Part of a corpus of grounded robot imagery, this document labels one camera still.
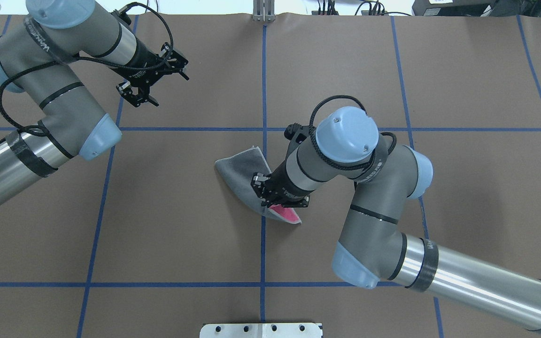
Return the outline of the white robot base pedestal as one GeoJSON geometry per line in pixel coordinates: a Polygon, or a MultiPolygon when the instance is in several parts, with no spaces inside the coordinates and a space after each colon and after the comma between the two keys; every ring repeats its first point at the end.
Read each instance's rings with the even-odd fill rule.
{"type": "Polygon", "coordinates": [[[324,338],[321,323],[209,323],[200,338],[324,338]]]}

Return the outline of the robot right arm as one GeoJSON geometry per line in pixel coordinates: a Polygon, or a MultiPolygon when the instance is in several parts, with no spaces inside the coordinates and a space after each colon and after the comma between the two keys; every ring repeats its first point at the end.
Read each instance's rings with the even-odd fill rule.
{"type": "Polygon", "coordinates": [[[373,289],[389,280],[541,335],[541,279],[398,231],[406,201],[421,197],[432,182],[427,156],[380,133],[373,118],[352,106],[287,138],[290,154],[272,173],[254,173],[251,187],[266,208],[307,207],[310,194],[336,176],[355,183],[332,260],[344,282],[373,289]]]}

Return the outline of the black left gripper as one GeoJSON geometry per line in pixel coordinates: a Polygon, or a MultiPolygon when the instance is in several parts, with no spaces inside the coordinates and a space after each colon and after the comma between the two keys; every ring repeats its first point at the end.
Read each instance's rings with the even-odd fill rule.
{"type": "Polygon", "coordinates": [[[163,67],[143,69],[161,64],[161,62],[159,56],[150,51],[142,41],[121,42],[120,64],[124,68],[120,69],[120,74],[127,82],[116,85],[118,94],[135,108],[146,103],[159,107],[157,100],[150,95],[150,90],[151,85],[163,77],[163,67]],[[137,86],[137,92],[133,91],[133,86],[137,86]]]}

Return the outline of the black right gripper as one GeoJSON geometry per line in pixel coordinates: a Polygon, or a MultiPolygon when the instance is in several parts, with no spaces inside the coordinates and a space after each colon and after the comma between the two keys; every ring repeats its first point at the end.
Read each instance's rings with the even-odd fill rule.
{"type": "Polygon", "coordinates": [[[287,174],[287,165],[281,164],[271,174],[254,173],[250,186],[262,207],[280,205],[289,208],[309,206],[309,191],[302,190],[287,174]]]}

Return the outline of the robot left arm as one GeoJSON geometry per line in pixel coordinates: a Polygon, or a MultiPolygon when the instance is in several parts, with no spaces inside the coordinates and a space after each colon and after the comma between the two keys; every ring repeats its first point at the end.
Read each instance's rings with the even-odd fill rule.
{"type": "Polygon", "coordinates": [[[70,68],[107,66],[126,80],[121,94],[148,102],[148,88],[170,68],[173,38],[153,52],[123,15],[94,0],[28,0],[21,25],[0,36],[0,114],[14,130],[0,140],[0,205],[75,156],[92,160],[122,131],[70,68]]]}

